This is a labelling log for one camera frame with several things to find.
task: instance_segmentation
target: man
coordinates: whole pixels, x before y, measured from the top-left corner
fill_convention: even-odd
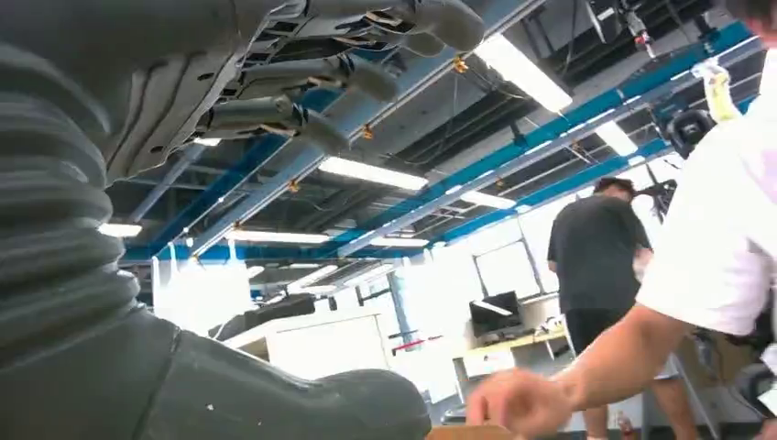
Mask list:
[[[777,49],[777,0],[727,5]],[[513,370],[488,380],[470,399],[469,423],[550,433],[573,411],[642,390],[694,326],[734,335],[752,330],[777,269],[775,105],[777,96],[764,91],[747,115],[716,127],[697,146],[638,305],[557,377]]]
[[[650,241],[631,209],[631,181],[605,178],[594,195],[568,204],[553,222],[548,265],[559,279],[559,302],[576,354],[617,323],[634,305],[640,283],[635,261],[652,256]],[[651,388],[678,439],[697,432],[683,383],[668,363]],[[607,406],[583,414],[589,439],[607,438]]]

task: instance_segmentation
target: white panel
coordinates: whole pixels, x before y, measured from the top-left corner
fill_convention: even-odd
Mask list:
[[[389,369],[375,316],[289,330],[268,338],[269,361],[316,380],[354,369]]]

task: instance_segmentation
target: wooden surface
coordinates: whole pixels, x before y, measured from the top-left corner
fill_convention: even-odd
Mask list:
[[[511,350],[512,348],[517,348],[517,347],[532,346],[534,344],[540,344],[545,341],[551,341],[554,339],[561,339],[561,338],[566,338],[566,329],[556,330],[551,333],[547,333],[545,335],[528,335],[524,337],[519,337],[518,339],[500,342],[498,344],[494,344],[493,346],[482,346],[480,348],[473,348],[472,350],[469,350],[466,353],[463,353],[459,357],[463,358],[464,356],[487,355],[489,353],[494,353],[497,351],[505,351],[505,350]]]
[[[426,440],[516,440],[508,431],[497,426],[439,426]]]

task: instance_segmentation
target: black monitor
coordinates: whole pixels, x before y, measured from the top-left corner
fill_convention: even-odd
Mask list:
[[[475,337],[523,324],[518,296],[514,291],[472,301],[469,303],[469,313],[472,315]]]

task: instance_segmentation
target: ceiling light fixture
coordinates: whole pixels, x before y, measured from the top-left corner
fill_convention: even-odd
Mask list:
[[[393,238],[379,237],[370,241],[372,246],[383,246],[387,248],[423,248],[429,244],[429,240],[420,238]]]
[[[445,193],[453,194],[461,189],[461,185],[456,185]],[[461,195],[461,197],[459,197],[459,199],[467,202],[468,204],[479,204],[481,206],[490,206],[497,209],[512,209],[515,207],[515,202],[510,199],[497,197],[496,195],[490,195],[480,191],[465,192]]]
[[[620,156],[630,156],[639,149],[637,144],[615,121],[603,124],[596,129],[596,133]]]
[[[292,263],[284,269],[318,269],[321,265],[318,263]]]
[[[305,275],[304,277],[302,277],[302,278],[294,281],[293,283],[289,284],[289,286],[287,286],[287,290],[289,292],[291,292],[291,291],[295,291],[295,290],[301,289],[301,288],[303,288],[305,286],[311,285],[311,284],[315,283],[316,281],[318,281],[318,280],[320,280],[320,279],[322,279],[322,278],[332,274],[335,271],[337,271],[337,266],[335,266],[334,264],[329,265],[329,266],[324,266],[324,267],[316,270],[315,272],[313,272],[311,274],[308,274],[308,275]]]
[[[475,54],[506,81],[515,83],[522,91],[551,112],[559,113],[572,104],[572,97],[546,75],[503,35],[487,39]]]
[[[143,226],[106,223],[104,225],[100,225],[100,227],[98,227],[97,230],[106,236],[111,236],[116,238],[133,238],[133,237],[137,237],[140,234],[140,231],[143,230]]]
[[[361,275],[357,275],[357,276],[355,276],[354,278],[352,278],[350,280],[347,280],[345,282],[345,285],[348,286],[348,287],[355,287],[355,286],[358,286],[359,284],[364,284],[366,282],[370,282],[370,281],[374,280],[375,278],[377,278],[377,277],[379,277],[381,275],[385,275],[385,274],[387,274],[387,273],[389,273],[389,272],[391,272],[393,270],[394,270],[394,266],[393,265],[383,264],[383,265],[380,265],[380,266],[378,266],[378,267],[376,267],[374,269],[368,270],[367,272],[362,273]]]
[[[228,240],[251,241],[256,243],[294,243],[303,245],[320,245],[330,240],[324,234],[294,234],[289,232],[246,231],[234,229],[224,236]]]
[[[197,137],[194,142],[206,147],[217,147],[221,143],[221,139],[219,137]]]
[[[385,168],[374,167],[365,163],[356,162],[348,159],[329,158],[325,160],[319,170],[339,174],[345,177],[353,177],[363,181],[382,183],[384,185],[396,186],[410,191],[418,191],[426,186],[429,181],[423,177],[412,176],[404,172],[387,170]]]

